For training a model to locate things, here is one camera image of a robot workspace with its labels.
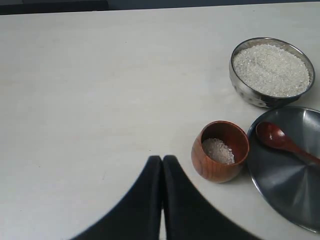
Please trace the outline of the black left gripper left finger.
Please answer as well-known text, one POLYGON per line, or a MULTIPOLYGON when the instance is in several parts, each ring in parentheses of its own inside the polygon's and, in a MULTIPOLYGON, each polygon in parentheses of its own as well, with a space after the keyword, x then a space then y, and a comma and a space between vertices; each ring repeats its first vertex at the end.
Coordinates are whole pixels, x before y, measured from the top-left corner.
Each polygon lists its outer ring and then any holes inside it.
POLYGON ((163 200, 163 162, 152 155, 126 195, 75 240, 158 240, 163 200))

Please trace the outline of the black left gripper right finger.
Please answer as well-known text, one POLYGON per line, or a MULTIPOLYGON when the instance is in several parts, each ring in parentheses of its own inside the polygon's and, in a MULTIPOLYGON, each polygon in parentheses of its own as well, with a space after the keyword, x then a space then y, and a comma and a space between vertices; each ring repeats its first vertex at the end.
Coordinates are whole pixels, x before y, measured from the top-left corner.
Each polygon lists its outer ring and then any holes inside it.
POLYGON ((163 207, 168 240, 257 240, 228 219, 195 188, 174 155, 163 164, 163 207))

